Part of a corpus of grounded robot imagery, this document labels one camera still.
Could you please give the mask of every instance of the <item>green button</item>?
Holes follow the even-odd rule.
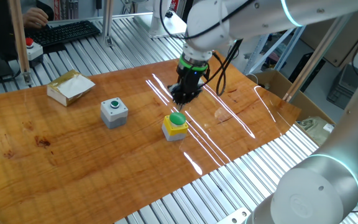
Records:
[[[183,125],[186,122],[186,117],[182,113],[175,112],[169,116],[169,120],[175,125]]]
[[[118,101],[115,101],[113,100],[111,103],[110,103],[110,106],[114,109],[117,109],[119,107],[119,103]]]

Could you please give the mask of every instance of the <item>wooden table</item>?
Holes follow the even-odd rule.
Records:
[[[226,93],[218,98],[211,82],[182,110],[187,137],[167,142],[176,65],[93,76],[96,86],[67,108],[45,86],[0,94],[0,221],[115,222],[279,137],[300,112],[230,66]],[[100,103],[115,97],[129,116],[110,130]]]

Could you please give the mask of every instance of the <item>keyboard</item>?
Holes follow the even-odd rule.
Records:
[[[90,21],[80,21],[72,24],[46,28],[42,30],[32,30],[26,32],[26,37],[30,37],[35,43],[42,47],[54,44],[65,43],[84,37],[100,34],[100,30]]]

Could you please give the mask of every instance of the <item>emergency stop button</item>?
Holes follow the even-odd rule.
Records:
[[[26,46],[27,46],[28,49],[30,49],[30,48],[33,47],[33,45],[32,45],[33,43],[34,43],[34,40],[31,39],[30,37],[28,37],[28,38],[25,39],[25,44],[26,44]]]

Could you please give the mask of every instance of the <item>white tissue paper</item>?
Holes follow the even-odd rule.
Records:
[[[60,84],[57,88],[61,94],[70,99],[80,93],[89,90],[94,83],[82,75],[75,75],[73,78]]]

